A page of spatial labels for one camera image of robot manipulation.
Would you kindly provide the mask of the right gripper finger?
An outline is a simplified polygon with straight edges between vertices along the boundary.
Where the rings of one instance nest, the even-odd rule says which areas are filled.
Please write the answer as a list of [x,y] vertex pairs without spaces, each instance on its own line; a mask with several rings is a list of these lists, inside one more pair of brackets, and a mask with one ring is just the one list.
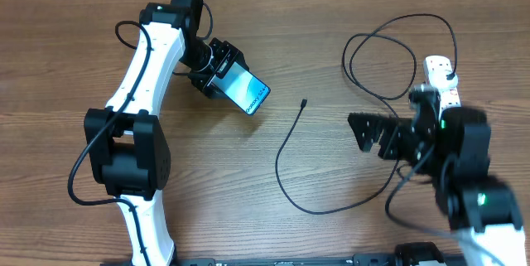
[[405,126],[385,125],[379,138],[378,156],[383,160],[401,160],[405,155],[403,136],[407,132]]
[[394,128],[398,124],[398,119],[381,114],[350,113],[348,123],[354,132],[359,149],[362,152],[369,152],[384,129]]

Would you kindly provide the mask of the Samsung Galaxy smartphone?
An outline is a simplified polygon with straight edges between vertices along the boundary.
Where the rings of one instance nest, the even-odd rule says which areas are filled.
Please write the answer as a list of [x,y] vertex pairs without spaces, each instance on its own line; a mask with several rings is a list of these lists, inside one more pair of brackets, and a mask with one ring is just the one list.
[[222,78],[216,75],[212,84],[247,115],[255,114],[271,92],[267,85],[237,62],[230,66]]

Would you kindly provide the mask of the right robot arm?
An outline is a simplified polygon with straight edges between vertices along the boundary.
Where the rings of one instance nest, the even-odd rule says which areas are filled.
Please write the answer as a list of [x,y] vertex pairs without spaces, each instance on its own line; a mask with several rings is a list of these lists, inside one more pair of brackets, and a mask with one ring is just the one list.
[[413,118],[352,113],[348,117],[359,148],[377,143],[383,160],[405,161],[412,170],[398,183],[401,190],[416,174],[427,175],[436,204],[450,231],[413,224],[393,214],[394,223],[459,243],[468,265],[525,265],[523,216],[512,189],[489,174],[491,127],[485,111],[441,107],[441,92],[430,85],[409,91]]

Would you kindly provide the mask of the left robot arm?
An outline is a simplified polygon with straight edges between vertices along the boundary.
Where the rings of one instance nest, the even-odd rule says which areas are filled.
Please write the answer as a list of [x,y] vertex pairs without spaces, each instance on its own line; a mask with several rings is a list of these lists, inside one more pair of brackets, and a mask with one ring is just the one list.
[[128,71],[103,109],[84,118],[88,157],[108,202],[123,213],[132,244],[131,265],[173,265],[176,245],[166,226],[162,190],[171,152],[159,115],[176,65],[209,98],[227,98],[252,115],[270,89],[249,70],[243,53],[227,41],[197,34],[203,0],[150,2],[134,23],[138,42]]

